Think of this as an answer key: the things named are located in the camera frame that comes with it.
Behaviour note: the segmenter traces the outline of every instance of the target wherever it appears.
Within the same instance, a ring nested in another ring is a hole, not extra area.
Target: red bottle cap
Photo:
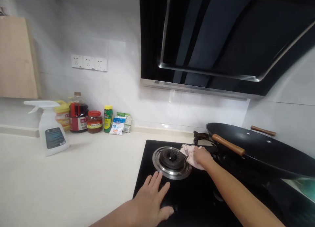
[[[101,112],[99,112],[98,110],[91,110],[88,112],[89,116],[100,116]]]

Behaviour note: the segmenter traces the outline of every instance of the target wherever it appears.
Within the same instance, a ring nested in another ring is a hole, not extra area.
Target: green package
[[[130,126],[131,126],[131,115],[127,114],[127,113],[121,113],[121,112],[117,112],[117,116],[119,117],[126,117],[126,122],[125,122],[125,126],[123,129],[123,132],[127,132],[130,133]]]

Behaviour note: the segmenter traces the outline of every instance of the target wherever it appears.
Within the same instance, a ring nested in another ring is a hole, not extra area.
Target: tile wall
[[[242,127],[277,133],[275,139],[315,158],[315,48],[296,62],[263,100],[251,100]]]
[[[66,101],[80,91],[91,110],[111,104],[114,112],[131,113],[137,126],[192,132],[205,131],[209,122],[242,125],[249,100],[140,85],[139,0],[109,9],[57,0],[16,2],[19,15],[32,24],[45,100]],[[106,57],[108,72],[72,68],[71,54]],[[22,100],[17,104],[22,107]]]

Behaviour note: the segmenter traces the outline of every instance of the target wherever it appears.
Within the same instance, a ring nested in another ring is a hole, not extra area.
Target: bottle label
[[[87,116],[81,118],[70,118],[70,130],[80,131],[86,129],[86,118]]]
[[[86,122],[87,128],[94,129],[94,128],[99,128],[103,126],[102,121],[97,121],[97,122]]]
[[[56,121],[60,123],[63,127],[68,126],[69,121],[69,113],[57,113],[56,114]]]
[[[113,124],[113,111],[104,110],[104,130],[106,129],[110,130],[112,124]]]
[[[59,147],[66,143],[60,128],[51,128],[45,131],[47,149]]]

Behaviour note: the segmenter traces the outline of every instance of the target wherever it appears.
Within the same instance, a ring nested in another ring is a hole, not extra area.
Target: spray bottle
[[[53,109],[54,107],[60,106],[57,102],[25,101],[24,104],[35,106],[35,108],[29,112],[29,114],[36,112],[39,108],[44,110],[38,128],[46,156],[64,151],[70,146],[62,125],[59,124],[55,119],[56,113]]]

